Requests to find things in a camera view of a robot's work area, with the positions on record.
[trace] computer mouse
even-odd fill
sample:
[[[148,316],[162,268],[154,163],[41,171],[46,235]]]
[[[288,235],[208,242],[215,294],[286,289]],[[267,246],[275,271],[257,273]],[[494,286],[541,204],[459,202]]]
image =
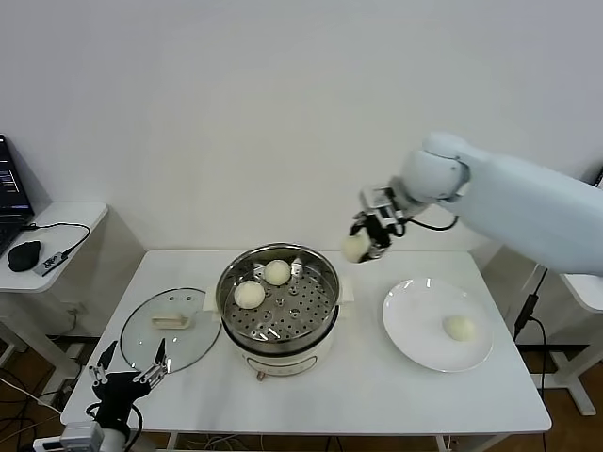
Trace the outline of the computer mouse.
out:
[[[41,243],[25,242],[8,252],[8,268],[12,271],[27,271],[40,260]]]

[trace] white side table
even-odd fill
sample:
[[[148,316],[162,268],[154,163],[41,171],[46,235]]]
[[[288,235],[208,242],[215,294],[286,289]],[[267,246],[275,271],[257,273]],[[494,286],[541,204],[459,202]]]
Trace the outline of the white side table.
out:
[[[57,222],[80,223],[94,231],[106,211],[106,204],[103,202],[52,202],[32,221],[39,225]],[[43,261],[56,252],[68,249],[77,243],[85,233],[86,230],[83,228],[68,226],[24,232],[17,237],[11,248],[26,241],[40,240],[42,243],[40,260]],[[15,273],[8,269],[8,252],[0,256],[0,322],[12,332],[10,334],[10,332],[4,331],[3,337],[11,343],[8,352],[15,348],[23,348],[23,343],[26,343],[57,369],[44,392],[52,391],[54,388],[51,387],[58,386],[65,378],[75,377],[79,366],[70,358],[69,353],[63,352],[37,328],[35,322],[10,294],[41,294],[46,291],[58,279],[80,248],[81,246],[72,252],[67,262],[55,268],[45,277],[39,276],[33,271]],[[0,358],[0,361],[3,359],[5,361],[6,356]]]
[[[560,275],[576,301],[587,311],[603,313],[603,279],[590,275]],[[545,375],[545,388],[567,389],[574,399],[580,414],[594,416],[595,406],[588,397],[579,376],[603,360],[603,334],[571,361],[561,352],[551,352],[551,359],[557,365],[557,372]],[[541,375],[532,374],[534,383],[540,387]]]
[[[174,287],[207,289],[242,251],[149,251],[106,326],[89,364],[120,340],[127,318],[149,297]],[[354,303],[334,327],[329,355],[297,376],[259,382],[222,330],[196,363],[168,375],[137,401],[146,431],[281,435],[460,435],[461,450],[479,452],[513,433],[548,430],[551,422],[473,259],[466,252],[391,251],[362,265],[324,252],[349,277]],[[494,348],[471,371],[445,374],[406,358],[382,321],[387,291],[405,279],[432,276],[483,302]],[[131,370],[116,350],[109,372]],[[83,374],[61,422],[87,420],[97,399]],[[138,424],[131,416],[130,426]]]

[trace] plate rim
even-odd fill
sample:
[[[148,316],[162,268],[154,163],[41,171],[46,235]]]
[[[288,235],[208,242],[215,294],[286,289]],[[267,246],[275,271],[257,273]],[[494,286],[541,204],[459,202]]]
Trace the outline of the plate rim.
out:
[[[473,296],[470,292],[468,292],[468,291],[464,290],[463,288],[461,288],[461,287],[459,287],[457,285],[454,285],[454,284],[452,284],[452,283],[450,283],[450,282],[448,282],[446,280],[440,279],[440,278],[432,278],[432,277],[425,276],[425,277],[418,277],[418,278],[408,278],[406,280],[400,281],[396,285],[394,285],[391,289],[389,289],[387,291],[387,295],[385,295],[385,298],[383,299],[383,304],[382,304],[382,321],[383,321],[383,326],[384,326],[385,332],[387,333],[387,337],[389,337],[389,340],[394,344],[394,346],[398,349],[398,351],[400,353],[402,353],[406,358],[408,358],[409,360],[411,360],[413,363],[417,363],[417,364],[419,364],[419,365],[421,365],[421,366],[423,366],[423,367],[425,367],[427,369],[431,369],[431,370],[434,370],[436,372],[440,372],[440,373],[443,373],[443,374],[458,374],[458,373],[461,373],[461,372],[467,372],[469,370],[475,369],[476,367],[478,367],[481,364],[483,364],[490,357],[490,355],[492,354],[492,350],[494,349],[494,330],[492,328],[489,329],[490,334],[488,334],[488,336],[490,338],[490,346],[488,348],[487,353],[483,357],[483,359],[481,361],[479,361],[478,363],[475,363],[474,365],[470,366],[470,367],[466,367],[464,369],[455,369],[455,370],[446,370],[446,369],[436,368],[436,367],[433,367],[431,365],[427,365],[425,363],[421,363],[421,362],[417,361],[416,359],[412,358],[411,356],[409,356],[408,354],[406,354],[406,352],[404,350],[402,350],[399,347],[398,343],[394,340],[394,338],[392,337],[389,329],[387,328],[387,321],[385,320],[385,318],[386,318],[385,312],[386,312],[387,308],[386,308],[385,305],[386,305],[387,301],[392,298],[392,294],[394,293],[394,291],[399,290],[399,288],[403,284],[405,284],[407,282],[427,281],[428,279],[433,280],[433,281],[438,281],[439,283],[440,282],[444,283],[444,284],[446,284],[446,285],[448,285],[448,286],[450,286],[450,287],[452,287],[452,288],[454,288],[456,290],[459,290],[465,296],[469,296],[469,297],[471,297],[473,299],[476,299],[476,297]],[[484,310],[485,316],[488,318],[488,321],[489,321],[489,317],[487,315],[487,312],[485,311],[485,309],[483,309],[483,310]]]

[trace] cable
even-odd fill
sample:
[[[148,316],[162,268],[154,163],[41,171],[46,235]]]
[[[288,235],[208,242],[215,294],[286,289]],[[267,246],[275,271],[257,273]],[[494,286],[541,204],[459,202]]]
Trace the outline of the cable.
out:
[[[23,381],[21,379],[19,379],[19,377],[17,377],[12,372],[8,371],[7,369],[3,369],[2,367],[0,367],[0,372],[4,372],[5,374],[9,375],[12,379],[17,381],[21,386],[23,386],[23,389],[25,389],[25,390],[27,389],[27,386],[25,386],[25,383],[23,383]],[[26,401],[27,401],[27,398],[23,398],[21,400],[0,400],[0,403],[24,403]]]
[[[10,386],[13,389],[16,389],[17,391],[22,392],[23,394],[25,394],[26,396],[30,396],[31,398],[33,398],[34,400],[37,400],[38,403],[40,403],[41,405],[43,405],[44,407],[50,408],[51,410],[57,412],[58,414],[62,414],[61,411],[57,410],[55,407],[53,407],[52,405],[48,405],[45,402],[42,402],[41,400],[39,400],[36,396],[31,395],[28,391],[26,391],[25,389],[21,389],[17,386],[15,386],[12,383],[9,383],[8,381],[6,381],[5,379],[3,379],[2,377],[0,377],[0,381],[3,381],[5,384],[7,384],[8,386]]]
[[[4,421],[28,421],[31,422],[32,424],[35,424],[36,421],[33,420],[31,417],[5,417],[3,419],[0,419],[0,422],[4,422]]]
[[[547,273],[548,273],[548,268],[545,268],[543,275],[540,277],[540,281],[538,281],[538,284],[536,285],[536,288],[534,289],[534,292],[533,292],[534,295],[538,294],[538,291],[540,290],[540,286],[543,285],[543,281],[545,280],[545,276]]]
[[[13,420],[18,420],[19,421],[19,430],[16,431],[16,433],[19,435],[17,437],[17,451],[21,450],[21,434],[29,429],[29,428],[33,428],[34,431],[32,432],[33,434],[33,439],[32,439],[32,443],[34,441],[36,441],[36,438],[38,438],[38,429],[36,428],[36,421],[34,421],[33,419],[31,419],[30,417],[21,417],[21,418],[14,418]],[[24,428],[24,422],[30,422],[31,426],[29,426],[28,428]]]
[[[540,290],[540,287],[543,285],[543,282],[545,281],[545,277],[546,277],[547,273],[548,273],[548,268],[545,268],[545,271],[541,275],[540,280],[538,281],[538,284],[536,284],[536,288],[534,289],[534,291],[531,294],[529,294],[526,297],[526,301],[524,301],[524,305],[521,308],[521,311],[519,312],[519,315],[517,316],[517,319],[515,320],[515,323],[513,325],[513,340],[514,341],[517,340],[517,336],[519,335],[519,332],[521,332],[524,329],[524,327],[528,323],[528,320],[531,319],[531,315],[534,312],[534,308],[536,307],[536,303],[538,302],[538,299],[539,299],[538,291]]]
[[[529,320],[531,320],[532,322],[536,322],[538,324],[538,326],[540,327],[541,333],[543,334],[543,347],[544,347],[544,351],[543,351],[543,371],[542,371],[541,376],[540,376],[540,397],[543,399],[543,403],[545,404],[545,408],[546,408],[546,401],[545,401],[545,374],[546,374],[546,354],[547,354],[546,349],[547,349],[547,345],[546,345],[545,326],[543,325],[543,322],[541,322],[540,320],[538,320],[536,317],[530,316]],[[546,432],[545,431],[543,431],[543,450],[546,452]]]
[[[55,334],[54,336],[48,336],[48,339],[55,342],[61,336],[64,336],[65,334],[69,334],[70,332],[75,330],[75,327],[77,326],[77,311],[69,311],[69,314],[71,314],[73,316],[73,322],[72,322],[71,327],[66,331],[60,332],[59,334]]]
[[[63,257],[67,257],[69,256],[73,250],[75,250],[77,247],[79,247],[82,243],[84,243],[84,240],[86,240],[89,236],[90,233],[92,232],[92,230],[86,226],[85,224],[80,224],[80,223],[65,223],[65,222],[60,222],[60,223],[53,223],[53,224],[45,224],[43,226],[38,226],[36,223],[30,223],[27,224],[25,226],[23,226],[21,228],[22,231],[37,231],[38,229],[49,229],[49,228],[55,228],[57,226],[74,226],[77,228],[84,228],[86,229],[86,234],[80,238],[77,243],[75,243],[75,245],[73,245],[72,247],[69,247],[68,249],[66,249],[65,251],[63,251],[61,254],[63,255]]]
[[[228,441],[232,438],[235,438],[238,435],[229,435],[229,436],[225,436],[225,437],[221,437],[221,436],[215,436],[213,438],[210,438],[209,441],[205,444],[204,448],[208,448],[208,447],[214,447],[216,444],[221,443],[222,441]]]
[[[454,226],[456,226],[456,223],[459,222],[459,216],[455,215],[454,219],[448,226],[431,226],[431,224],[421,223],[420,221],[417,221],[414,218],[408,218],[407,221],[409,223],[416,224],[417,226],[420,226],[421,228],[429,229],[430,231],[448,231],[448,230],[452,229]]]
[[[58,418],[58,414],[56,414],[54,416],[51,416],[48,419],[44,419],[43,421],[37,422],[36,424],[34,424],[32,426],[29,426],[29,427],[26,427],[26,428],[22,428],[22,429],[20,429],[18,431],[15,431],[14,433],[10,433],[9,436],[7,436],[6,438],[3,438],[2,440],[0,440],[0,443],[3,443],[4,441],[7,441],[10,438],[12,438],[13,436],[18,435],[18,434],[20,434],[20,433],[22,433],[22,432],[24,432],[26,430],[29,430],[30,428],[35,428],[35,427],[39,426],[40,424],[44,424],[45,422],[52,421],[53,419],[57,419],[57,418]]]
[[[93,403],[91,405],[88,405],[88,407],[86,408],[86,410],[84,411],[88,416],[90,416],[92,419],[96,419],[96,414],[94,414],[92,412],[92,410],[94,410],[95,408],[98,408],[101,406],[100,402],[97,403]]]
[[[76,364],[79,364],[79,370],[77,371],[77,375],[73,378],[71,384],[73,384],[74,382],[77,383],[77,380],[79,379],[80,375],[82,375],[82,371],[84,370],[85,365],[83,365],[82,363],[78,363],[75,362]]]
[[[139,408],[136,405],[132,405],[132,410],[134,410],[134,412],[136,413],[136,416],[139,417],[139,428],[136,430],[136,433],[134,434],[134,436],[130,440],[130,443],[125,447],[125,449],[123,450],[123,452],[130,452],[130,449],[132,448],[132,446],[134,445],[134,443],[139,438],[140,433],[142,433],[142,413],[140,412]]]
[[[42,383],[43,383],[43,382],[46,380],[46,378],[47,378],[47,377],[48,377],[50,374],[52,374],[52,373],[53,373],[53,371],[54,371],[54,370],[55,370],[55,369],[51,367],[51,368],[50,368],[50,369],[49,369],[49,370],[48,370],[48,371],[47,371],[47,372],[44,374],[44,376],[43,376],[43,377],[40,379],[40,381],[38,381],[38,383],[36,383],[36,386],[34,387],[34,389],[33,389],[32,393],[35,393],[36,391],[38,391],[38,388],[40,387],[40,385],[41,385],[41,384],[42,384]],[[24,402],[23,407],[22,407],[22,408],[19,410],[19,412],[17,413],[17,416],[16,416],[16,417],[17,417],[17,419],[21,419],[21,418],[23,418],[23,416],[24,416],[24,414],[25,414],[25,412],[26,412],[26,410],[27,410],[27,404],[28,404],[28,403],[29,403],[29,399],[27,399],[27,400]],[[9,428],[9,427],[12,425],[12,423],[13,423],[13,422],[14,422],[14,421],[10,421],[8,424],[6,424],[6,425],[5,425],[5,426],[3,426],[2,428],[0,428],[0,433],[2,433],[2,432],[3,432],[3,431],[5,431],[7,428]]]
[[[260,447],[264,447],[264,435],[260,435]],[[209,438],[209,435],[205,434],[205,441],[200,442],[200,441],[193,441],[193,440],[189,440],[186,439],[185,441],[187,442],[187,449],[189,450],[198,450],[198,449],[193,449],[190,445],[200,445],[202,447],[202,450],[206,450],[206,446],[209,442],[212,442],[213,444],[211,444],[211,446],[213,447],[218,441],[217,440],[224,440],[226,441],[226,443],[228,443],[229,448],[232,447],[232,445],[230,444],[230,442],[235,443],[235,446],[238,447],[241,450],[250,450],[249,447],[247,445],[245,445],[241,440],[239,440],[238,438],[232,437],[232,438],[222,438],[221,436],[214,436],[212,438]]]

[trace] metal steamer tray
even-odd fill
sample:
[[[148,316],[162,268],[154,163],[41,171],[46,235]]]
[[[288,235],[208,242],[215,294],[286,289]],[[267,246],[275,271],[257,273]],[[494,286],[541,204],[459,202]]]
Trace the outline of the metal steamer tray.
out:
[[[264,281],[264,267],[274,259],[291,266],[291,278],[275,286]],[[261,283],[266,297],[256,309],[235,303],[235,289],[245,281]],[[319,342],[337,315],[339,279],[331,263],[300,245],[276,243],[248,251],[224,270],[216,289],[222,322],[231,338],[265,356],[291,355]]]

